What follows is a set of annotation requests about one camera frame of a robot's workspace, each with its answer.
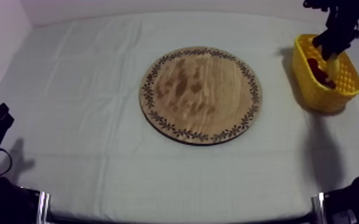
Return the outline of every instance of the red fruit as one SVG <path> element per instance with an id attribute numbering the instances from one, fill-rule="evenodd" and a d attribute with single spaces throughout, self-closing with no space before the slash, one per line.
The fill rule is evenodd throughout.
<path id="1" fill-rule="evenodd" d="M 323 86 L 326 86 L 330 89 L 335 89 L 336 85 L 334 81 L 327 82 L 326 79 L 328 77 L 327 73 L 321 71 L 320 68 L 318 68 L 318 62 L 314 58 L 308 59 L 308 64 L 310 66 L 310 69 L 312 70 L 313 76 L 316 78 L 316 80 L 322 84 Z"/>

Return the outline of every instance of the white table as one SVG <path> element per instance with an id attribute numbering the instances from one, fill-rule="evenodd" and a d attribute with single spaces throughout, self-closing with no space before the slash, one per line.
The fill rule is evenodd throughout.
<path id="1" fill-rule="evenodd" d="M 323 29 L 224 13 L 123 15 L 35 29 L 0 84 L 0 103 L 16 118 L 2 146 L 23 152 L 13 167 L 17 184 L 49 192 L 54 212 L 99 219 L 215 223 L 309 212 L 311 196 L 359 175 L 359 97 L 343 113 L 321 117 L 293 93 L 293 40 Z M 233 141 L 179 144 L 142 115 L 138 90 L 147 68 L 187 46 L 226 50 L 260 80 L 260 115 Z M 359 72 L 359 40 L 348 54 Z"/>

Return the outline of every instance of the wood grain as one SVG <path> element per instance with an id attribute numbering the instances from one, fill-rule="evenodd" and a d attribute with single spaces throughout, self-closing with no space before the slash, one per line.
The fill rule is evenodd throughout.
<path id="1" fill-rule="evenodd" d="M 192 47 L 159 58 L 140 87 L 146 119 L 183 143 L 229 141 L 249 129 L 261 108 L 262 91 L 252 69 L 216 48 Z"/>

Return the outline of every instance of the round wooden board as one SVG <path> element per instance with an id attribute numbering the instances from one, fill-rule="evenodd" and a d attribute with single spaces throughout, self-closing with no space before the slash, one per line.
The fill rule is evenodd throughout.
<path id="1" fill-rule="evenodd" d="M 262 90 L 250 67 L 228 52 L 192 47 L 159 58 L 140 87 L 146 119 L 183 143 L 226 142 L 249 129 L 261 108 Z"/>

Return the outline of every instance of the yellow basket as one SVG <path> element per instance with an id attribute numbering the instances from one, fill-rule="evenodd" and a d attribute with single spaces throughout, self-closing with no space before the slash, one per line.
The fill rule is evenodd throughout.
<path id="1" fill-rule="evenodd" d="M 306 105 L 322 113 L 334 113 L 344 108 L 345 104 L 359 94 L 359 75 L 345 52 L 338 56 L 339 74 L 336 75 L 336 88 L 330 89 L 320 84 L 310 69 L 308 58 L 315 58 L 322 71 L 327 70 L 327 63 L 321 57 L 320 49 L 313 47 L 316 35 L 300 35 L 295 39 L 292 68 Z"/>

